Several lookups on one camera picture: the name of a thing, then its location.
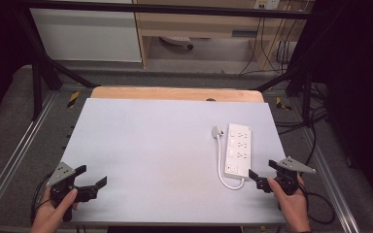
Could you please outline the white power strip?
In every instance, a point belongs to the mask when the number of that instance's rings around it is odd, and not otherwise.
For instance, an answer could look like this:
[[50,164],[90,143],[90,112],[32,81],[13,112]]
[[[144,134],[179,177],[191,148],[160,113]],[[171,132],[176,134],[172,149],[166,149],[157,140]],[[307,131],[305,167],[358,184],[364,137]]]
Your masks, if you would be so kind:
[[249,178],[252,166],[252,129],[250,126],[228,125],[224,174],[229,178]]

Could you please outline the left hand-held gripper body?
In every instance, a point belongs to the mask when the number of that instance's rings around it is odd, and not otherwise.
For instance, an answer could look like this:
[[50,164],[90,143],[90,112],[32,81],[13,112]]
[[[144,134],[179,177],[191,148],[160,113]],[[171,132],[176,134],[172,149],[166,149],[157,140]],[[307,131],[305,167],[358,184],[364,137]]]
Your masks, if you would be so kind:
[[55,206],[58,206],[64,198],[75,189],[74,182],[76,170],[64,162],[60,162],[53,170],[46,187],[50,190],[50,199]]

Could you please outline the aluminium rail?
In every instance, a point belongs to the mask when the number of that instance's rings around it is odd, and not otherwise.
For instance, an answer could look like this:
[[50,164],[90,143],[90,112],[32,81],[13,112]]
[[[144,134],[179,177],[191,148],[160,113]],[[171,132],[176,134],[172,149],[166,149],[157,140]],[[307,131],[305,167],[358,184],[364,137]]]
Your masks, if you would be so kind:
[[24,158],[25,154],[27,153],[31,143],[33,142],[36,134],[38,133],[39,129],[43,121],[45,120],[48,112],[51,109],[53,99],[57,95],[57,91],[51,91],[43,105],[43,110],[38,114],[37,118],[32,120],[28,128],[26,129],[25,133],[22,135],[21,140],[17,144],[17,147],[11,154],[6,166],[3,168],[2,172],[0,173],[0,199],[2,198],[6,188],[8,187],[10,181],[12,180],[14,173],[17,171],[19,164],[21,163],[22,159]]
[[322,177],[323,185],[326,192],[334,206],[338,219],[344,229],[345,233],[359,233],[359,227],[356,223],[346,198],[344,197],[338,182],[333,176],[327,162],[324,159],[323,153],[319,144],[314,142],[313,131],[310,128],[304,128],[303,133],[313,148],[312,159],[316,164],[318,173]]

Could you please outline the person's right hand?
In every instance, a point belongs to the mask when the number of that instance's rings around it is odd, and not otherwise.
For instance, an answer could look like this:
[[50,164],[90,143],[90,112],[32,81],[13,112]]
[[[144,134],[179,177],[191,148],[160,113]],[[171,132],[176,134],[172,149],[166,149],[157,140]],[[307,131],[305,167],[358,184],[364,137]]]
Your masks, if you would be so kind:
[[273,179],[267,179],[287,223],[289,233],[311,233],[308,220],[307,200],[298,188],[292,195],[286,195],[281,186]]

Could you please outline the white cabinet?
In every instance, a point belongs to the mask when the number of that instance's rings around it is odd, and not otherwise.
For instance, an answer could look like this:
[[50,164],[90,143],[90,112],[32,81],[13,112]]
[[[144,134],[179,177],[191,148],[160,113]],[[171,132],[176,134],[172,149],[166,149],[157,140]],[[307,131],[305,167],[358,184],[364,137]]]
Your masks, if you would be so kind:
[[31,13],[52,59],[141,61],[133,14],[44,9]]

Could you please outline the office chair base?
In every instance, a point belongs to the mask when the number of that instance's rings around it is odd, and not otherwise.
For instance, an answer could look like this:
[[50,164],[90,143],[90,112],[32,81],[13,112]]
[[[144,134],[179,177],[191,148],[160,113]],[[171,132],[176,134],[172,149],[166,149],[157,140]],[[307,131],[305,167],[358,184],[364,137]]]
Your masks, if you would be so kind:
[[189,37],[161,37],[161,40],[172,45],[186,47],[188,50],[193,49],[193,44]]

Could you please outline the black metal stand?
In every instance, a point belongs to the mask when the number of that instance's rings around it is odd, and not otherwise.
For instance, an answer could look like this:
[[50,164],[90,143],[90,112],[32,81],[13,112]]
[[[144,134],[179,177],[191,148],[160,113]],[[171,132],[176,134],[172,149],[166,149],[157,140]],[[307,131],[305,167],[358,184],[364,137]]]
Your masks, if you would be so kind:
[[29,10],[14,6],[11,7],[11,12],[17,20],[30,48],[34,97],[33,120],[37,119],[43,111],[42,81],[45,81],[50,90],[59,90],[62,87],[62,82],[57,75],[58,72],[85,87],[97,87],[97,84],[82,78],[50,58],[39,37],[38,30],[32,24],[32,17],[28,17],[30,14]]
[[255,88],[256,91],[263,92],[284,80],[289,80],[286,94],[288,97],[293,97],[302,92],[301,119],[308,126],[311,125],[309,112],[312,73],[322,52],[322,37],[325,35],[323,27],[323,22],[308,20],[287,71],[272,81]]

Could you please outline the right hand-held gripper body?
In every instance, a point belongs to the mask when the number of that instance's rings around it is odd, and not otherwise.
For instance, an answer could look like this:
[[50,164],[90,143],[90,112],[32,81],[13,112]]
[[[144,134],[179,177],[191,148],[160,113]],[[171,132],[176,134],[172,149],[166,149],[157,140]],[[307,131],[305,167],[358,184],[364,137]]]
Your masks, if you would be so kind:
[[292,195],[298,189],[298,174],[299,173],[310,173],[316,174],[317,170],[311,168],[291,157],[277,162],[280,167],[284,169],[282,173],[277,172],[275,181],[280,185],[286,195]]

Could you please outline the black metal frame bar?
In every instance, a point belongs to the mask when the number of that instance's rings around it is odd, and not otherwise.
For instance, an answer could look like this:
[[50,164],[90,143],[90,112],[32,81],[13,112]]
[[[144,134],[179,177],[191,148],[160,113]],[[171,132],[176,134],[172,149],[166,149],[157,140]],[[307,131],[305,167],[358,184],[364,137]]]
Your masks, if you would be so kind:
[[76,1],[53,1],[53,0],[18,0],[17,2],[21,6],[24,6],[26,8],[51,9],[51,10],[197,15],[197,16],[220,16],[220,17],[264,17],[264,18],[288,18],[288,19],[313,19],[313,18],[321,17],[320,14],[305,13],[305,12],[246,10],[246,9],[220,8],[220,7],[123,4],[123,3],[76,2]]

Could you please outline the light wooden desk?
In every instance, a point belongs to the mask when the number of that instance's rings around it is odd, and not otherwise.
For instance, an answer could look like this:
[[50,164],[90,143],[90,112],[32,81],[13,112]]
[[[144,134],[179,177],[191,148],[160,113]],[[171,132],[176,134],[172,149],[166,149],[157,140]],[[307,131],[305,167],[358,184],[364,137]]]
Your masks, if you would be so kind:
[[[134,4],[254,8],[255,0],[132,0]],[[302,0],[280,0],[276,10],[300,12]],[[304,29],[304,19],[220,17],[137,13],[142,58],[147,58],[149,37],[246,38],[255,49],[254,57],[262,70],[271,67],[273,49],[282,42],[296,42]]]

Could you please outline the white wall socket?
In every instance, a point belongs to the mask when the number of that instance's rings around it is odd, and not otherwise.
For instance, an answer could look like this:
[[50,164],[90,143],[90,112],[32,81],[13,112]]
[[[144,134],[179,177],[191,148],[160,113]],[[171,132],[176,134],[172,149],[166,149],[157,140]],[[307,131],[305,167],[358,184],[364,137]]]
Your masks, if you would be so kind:
[[261,10],[276,10],[280,0],[255,0],[254,8]]

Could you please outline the light wooden table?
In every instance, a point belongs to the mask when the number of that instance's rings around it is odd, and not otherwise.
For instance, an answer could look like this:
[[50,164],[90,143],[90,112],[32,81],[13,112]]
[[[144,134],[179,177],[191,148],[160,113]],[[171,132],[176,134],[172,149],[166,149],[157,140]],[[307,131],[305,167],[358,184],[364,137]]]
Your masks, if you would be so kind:
[[191,100],[218,102],[263,103],[259,91],[211,88],[139,87],[139,86],[98,86],[91,98],[107,99],[148,99],[148,100]]

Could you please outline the person's left hand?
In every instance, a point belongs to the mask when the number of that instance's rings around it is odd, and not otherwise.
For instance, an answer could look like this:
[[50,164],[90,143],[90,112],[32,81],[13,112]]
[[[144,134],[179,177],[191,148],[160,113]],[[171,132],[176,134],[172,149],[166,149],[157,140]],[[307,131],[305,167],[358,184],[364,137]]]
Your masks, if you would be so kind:
[[46,188],[43,195],[43,204],[37,211],[30,233],[55,233],[60,226],[63,216],[69,208],[77,209],[75,199],[78,190],[72,189],[56,207],[50,202],[51,189]]

